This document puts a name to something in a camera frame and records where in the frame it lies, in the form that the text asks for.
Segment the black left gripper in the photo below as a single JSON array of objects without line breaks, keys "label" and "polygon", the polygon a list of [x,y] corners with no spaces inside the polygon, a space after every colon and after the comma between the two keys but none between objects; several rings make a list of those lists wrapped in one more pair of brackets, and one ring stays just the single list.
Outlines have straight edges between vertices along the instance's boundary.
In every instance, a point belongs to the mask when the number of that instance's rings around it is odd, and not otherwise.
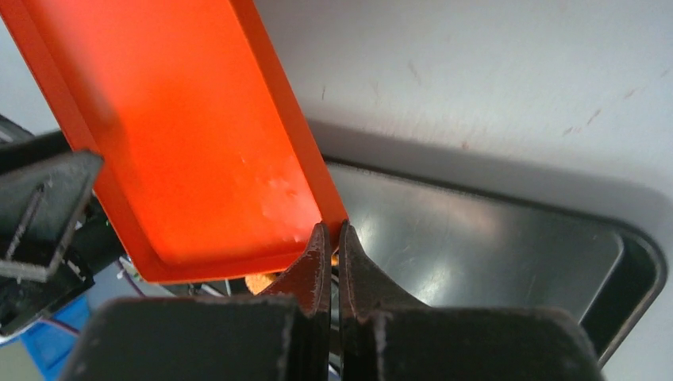
[{"label": "black left gripper", "polygon": [[100,155],[1,118],[1,335],[79,297],[125,251],[93,191]]}]

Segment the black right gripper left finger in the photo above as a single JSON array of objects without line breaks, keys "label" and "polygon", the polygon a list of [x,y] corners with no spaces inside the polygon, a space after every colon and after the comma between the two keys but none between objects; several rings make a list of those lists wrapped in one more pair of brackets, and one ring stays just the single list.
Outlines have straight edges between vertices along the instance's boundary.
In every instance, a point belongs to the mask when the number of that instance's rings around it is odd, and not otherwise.
[{"label": "black right gripper left finger", "polygon": [[329,229],[313,227],[306,248],[260,293],[292,305],[281,332],[280,380],[327,380],[331,319]]}]

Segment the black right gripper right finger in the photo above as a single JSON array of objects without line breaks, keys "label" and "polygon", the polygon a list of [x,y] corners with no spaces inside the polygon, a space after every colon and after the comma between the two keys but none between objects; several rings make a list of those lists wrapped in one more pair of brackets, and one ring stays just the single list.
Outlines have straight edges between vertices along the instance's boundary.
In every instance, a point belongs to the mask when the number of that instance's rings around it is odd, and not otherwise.
[{"label": "black right gripper right finger", "polygon": [[377,313],[426,307],[366,254],[349,221],[339,239],[339,305],[343,380],[377,380]]}]

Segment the black baking tray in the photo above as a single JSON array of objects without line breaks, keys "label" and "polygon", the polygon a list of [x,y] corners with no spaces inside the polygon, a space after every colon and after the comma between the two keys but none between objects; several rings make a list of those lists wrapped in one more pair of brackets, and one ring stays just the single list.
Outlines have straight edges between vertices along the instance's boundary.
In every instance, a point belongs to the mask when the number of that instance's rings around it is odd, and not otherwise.
[{"label": "black baking tray", "polygon": [[551,307],[601,364],[663,289],[660,250],[628,226],[329,160],[365,253],[435,307]]}]

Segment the orange box lid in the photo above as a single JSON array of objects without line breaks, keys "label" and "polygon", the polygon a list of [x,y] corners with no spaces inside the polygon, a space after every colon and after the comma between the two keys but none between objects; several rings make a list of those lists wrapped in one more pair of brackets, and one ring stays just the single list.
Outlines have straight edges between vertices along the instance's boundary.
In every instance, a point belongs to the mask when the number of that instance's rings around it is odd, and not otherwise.
[{"label": "orange box lid", "polygon": [[286,269],[347,218],[251,1],[4,1],[1,16],[141,276]]}]

